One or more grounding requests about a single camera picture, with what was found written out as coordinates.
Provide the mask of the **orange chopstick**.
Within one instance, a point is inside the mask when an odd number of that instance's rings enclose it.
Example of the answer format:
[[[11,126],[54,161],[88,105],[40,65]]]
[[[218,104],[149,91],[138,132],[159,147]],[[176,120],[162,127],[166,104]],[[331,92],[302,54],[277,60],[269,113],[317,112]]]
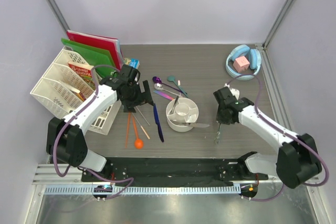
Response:
[[[126,136],[125,136],[125,148],[128,147],[130,120],[131,120],[131,113],[129,112],[128,113],[128,120],[127,120],[127,131],[126,131]]]

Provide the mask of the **white round divided container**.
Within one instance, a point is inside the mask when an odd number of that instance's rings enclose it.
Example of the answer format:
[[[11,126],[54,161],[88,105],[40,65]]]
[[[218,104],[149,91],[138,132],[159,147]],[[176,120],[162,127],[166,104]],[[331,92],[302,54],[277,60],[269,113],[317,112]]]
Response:
[[[199,116],[198,106],[189,98],[179,97],[174,113],[169,115],[174,101],[175,99],[170,101],[166,107],[167,123],[176,132],[188,132],[192,127],[182,125],[181,123],[196,123]]]

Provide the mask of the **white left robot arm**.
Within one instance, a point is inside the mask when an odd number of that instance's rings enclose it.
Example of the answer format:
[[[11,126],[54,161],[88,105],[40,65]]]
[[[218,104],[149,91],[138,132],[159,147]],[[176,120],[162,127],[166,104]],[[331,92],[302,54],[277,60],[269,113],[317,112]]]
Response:
[[[135,107],[154,105],[148,81],[138,84],[138,69],[123,65],[116,73],[95,80],[93,94],[78,108],[62,119],[48,123],[46,152],[53,161],[62,161],[72,167],[92,170],[98,180],[105,182],[112,174],[110,162],[88,149],[85,134],[89,127],[110,105],[120,101],[124,112],[135,112]]]

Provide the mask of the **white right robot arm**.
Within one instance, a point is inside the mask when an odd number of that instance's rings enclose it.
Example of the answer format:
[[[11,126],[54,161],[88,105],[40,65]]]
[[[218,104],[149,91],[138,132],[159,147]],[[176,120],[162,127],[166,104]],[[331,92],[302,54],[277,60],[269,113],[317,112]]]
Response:
[[[213,93],[218,103],[216,121],[219,124],[239,123],[259,135],[276,155],[251,152],[241,157],[237,173],[250,179],[256,173],[278,177],[294,189],[322,171],[316,143],[309,134],[298,135],[276,123],[259,111],[248,98],[236,98],[229,87]]]

